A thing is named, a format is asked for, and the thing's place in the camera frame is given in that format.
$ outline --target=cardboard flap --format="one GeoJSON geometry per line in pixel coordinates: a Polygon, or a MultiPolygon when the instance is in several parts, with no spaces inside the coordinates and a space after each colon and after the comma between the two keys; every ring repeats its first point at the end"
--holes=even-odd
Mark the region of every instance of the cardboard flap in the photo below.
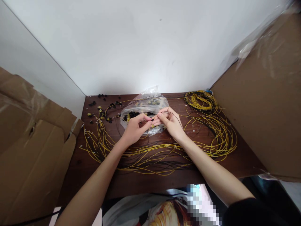
{"type": "Polygon", "coordinates": [[[30,220],[52,211],[56,199],[50,194],[59,195],[54,183],[62,181],[75,143],[75,136],[64,143],[61,128],[40,120],[29,139],[16,142],[0,156],[0,183],[6,194],[1,196],[1,203],[6,204],[1,209],[2,224],[30,220]],[[49,195],[51,206],[44,204],[49,195]]]}
{"type": "Polygon", "coordinates": [[[263,37],[242,65],[233,64],[212,88],[269,173],[289,181],[301,181],[300,24],[301,14],[280,20],[279,30],[263,37]]]}
{"type": "Polygon", "coordinates": [[[74,134],[67,137],[81,121],[2,68],[0,118],[0,224],[51,213],[76,143],[74,134]]]}
{"type": "Polygon", "coordinates": [[[72,133],[75,135],[75,137],[77,137],[79,135],[79,132],[81,131],[83,124],[84,124],[84,122],[82,120],[78,119],[78,121],[76,122],[76,125],[72,131],[72,133]]]}

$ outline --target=dark clothing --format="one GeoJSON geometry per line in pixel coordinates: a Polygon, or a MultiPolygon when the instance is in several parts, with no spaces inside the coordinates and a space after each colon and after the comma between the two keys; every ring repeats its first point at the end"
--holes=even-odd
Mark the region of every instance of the dark clothing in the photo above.
{"type": "Polygon", "coordinates": [[[224,214],[222,226],[236,225],[288,226],[288,223],[259,200],[248,198],[233,203],[224,214]]]}

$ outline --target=white wall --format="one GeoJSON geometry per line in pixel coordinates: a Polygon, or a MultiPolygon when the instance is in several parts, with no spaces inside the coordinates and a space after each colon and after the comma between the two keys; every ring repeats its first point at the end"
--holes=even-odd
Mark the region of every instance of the white wall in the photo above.
{"type": "Polygon", "coordinates": [[[233,48],[288,2],[4,1],[86,95],[209,88],[233,48]]]}
{"type": "Polygon", "coordinates": [[[0,67],[81,117],[85,95],[46,50],[0,1],[0,67]]]}

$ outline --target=clear plastic bag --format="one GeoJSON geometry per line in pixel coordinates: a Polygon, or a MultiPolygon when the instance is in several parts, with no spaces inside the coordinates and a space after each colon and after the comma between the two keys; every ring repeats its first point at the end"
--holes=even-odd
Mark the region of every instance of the clear plastic bag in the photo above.
{"type": "MultiPolygon", "coordinates": [[[[145,113],[149,117],[154,117],[162,108],[168,107],[167,99],[161,95],[158,86],[153,86],[140,93],[131,101],[120,113],[120,124],[126,129],[128,125],[129,115],[145,113]]],[[[164,125],[158,125],[150,128],[143,135],[152,136],[161,133],[164,125]]]]}

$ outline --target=plastic wrap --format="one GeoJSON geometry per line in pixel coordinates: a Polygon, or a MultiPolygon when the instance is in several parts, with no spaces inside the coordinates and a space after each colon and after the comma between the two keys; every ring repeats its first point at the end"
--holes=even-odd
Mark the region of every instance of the plastic wrap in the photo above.
{"type": "MultiPolygon", "coordinates": [[[[126,129],[128,125],[128,114],[130,112],[146,113],[149,117],[155,116],[162,108],[168,107],[167,99],[161,95],[158,86],[148,88],[144,92],[140,93],[131,101],[120,113],[120,124],[126,129]]],[[[150,128],[143,135],[152,136],[156,133],[163,131],[164,125],[155,126],[150,128]]]]}
{"type": "MultiPolygon", "coordinates": [[[[297,1],[289,1],[287,4],[281,4],[277,6],[274,10],[274,12],[269,15],[263,23],[257,27],[248,37],[246,37],[239,45],[237,45],[232,55],[238,54],[238,62],[236,65],[236,69],[238,69],[241,64],[244,62],[244,60],[247,58],[251,50],[256,46],[256,44],[261,40],[268,40],[271,37],[273,37],[279,28],[286,22],[286,20],[289,18],[289,16],[293,13],[298,13],[300,11],[300,5],[297,1]]],[[[282,44],[283,42],[265,42],[268,43],[270,46],[268,48],[268,52],[261,52],[260,46],[258,47],[257,51],[257,57],[259,58],[262,54],[264,54],[263,57],[263,65],[267,68],[267,65],[269,64],[269,57],[270,54],[275,52],[282,44]]]]}

